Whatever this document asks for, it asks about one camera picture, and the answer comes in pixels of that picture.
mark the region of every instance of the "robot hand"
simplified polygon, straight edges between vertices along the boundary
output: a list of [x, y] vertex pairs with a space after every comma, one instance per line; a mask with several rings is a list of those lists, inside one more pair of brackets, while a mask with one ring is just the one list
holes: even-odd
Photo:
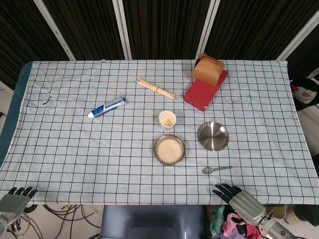
[[0, 200], [0, 238], [6, 231], [7, 226], [20, 217], [25, 206], [37, 192], [36, 189], [32, 190], [32, 187], [19, 188], [15, 191], [16, 188], [12, 188]]
[[[274, 218], [268, 216], [266, 208], [247, 191], [225, 183], [217, 184], [215, 187], [220, 191], [213, 190], [213, 192], [228, 203], [244, 221], [258, 226], [263, 237], [269, 239], [297, 239]], [[232, 220], [236, 223], [242, 222], [236, 219]]]

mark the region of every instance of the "table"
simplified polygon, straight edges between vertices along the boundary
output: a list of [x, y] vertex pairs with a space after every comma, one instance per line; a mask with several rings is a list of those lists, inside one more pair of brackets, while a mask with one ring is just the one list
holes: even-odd
[[[182, 101], [194, 60], [33, 62], [0, 169], [0, 196], [13, 186], [33, 186], [36, 204], [220, 204], [211, 190], [223, 182], [245, 188], [261, 203], [318, 203], [318, 178], [286, 61], [225, 63], [229, 75], [203, 113]], [[136, 85], [136, 76], [177, 99]], [[87, 118], [119, 95], [126, 106]], [[160, 127], [163, 110], [177, 116], [171, 132]], [[207, 121], [227, 128], [224, 150], [207, 151], [197, 141]], [[154, 158], [153, 144], [164, 133], [185, 142], [186, 157], [177, 166]], [[205, 166], [229, 165], [215, 175], [201, 173]]]

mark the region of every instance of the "bowl of rice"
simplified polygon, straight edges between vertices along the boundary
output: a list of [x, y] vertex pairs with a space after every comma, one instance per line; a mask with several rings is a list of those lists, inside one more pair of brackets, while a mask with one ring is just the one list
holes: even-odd
[[164, 165], [176, 165], [185, 157], [185, 144], [175, 135], [163, 135], [154, 144], [154, 155]]

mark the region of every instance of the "black curtain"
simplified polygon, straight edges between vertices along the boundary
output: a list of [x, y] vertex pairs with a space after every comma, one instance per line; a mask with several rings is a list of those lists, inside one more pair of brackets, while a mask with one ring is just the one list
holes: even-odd
[[209, 0], [124, 0], [133, 59], [194, 59]]
[[274, 60], [318, 9], [318, 0], [221, 0], [206, 53]]
[[24, 64], [68, 60], [33, 0], [2, 0], [0, 32], [0, 80], [11, 89]]
[[319, 25], [290, 54], [287, 61], [291, 80], [307, 77], [319, 67]]
[[77, 60], [124, 59], [111, 0], [44, 0]]

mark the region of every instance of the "rice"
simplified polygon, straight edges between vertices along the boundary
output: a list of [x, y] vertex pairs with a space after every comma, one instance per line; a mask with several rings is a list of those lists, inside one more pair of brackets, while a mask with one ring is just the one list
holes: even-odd
[[157, 154], [165, 163], [174, 163], [181, 157], [182, 149], [178, 141], [168, 138], [159, 143]]

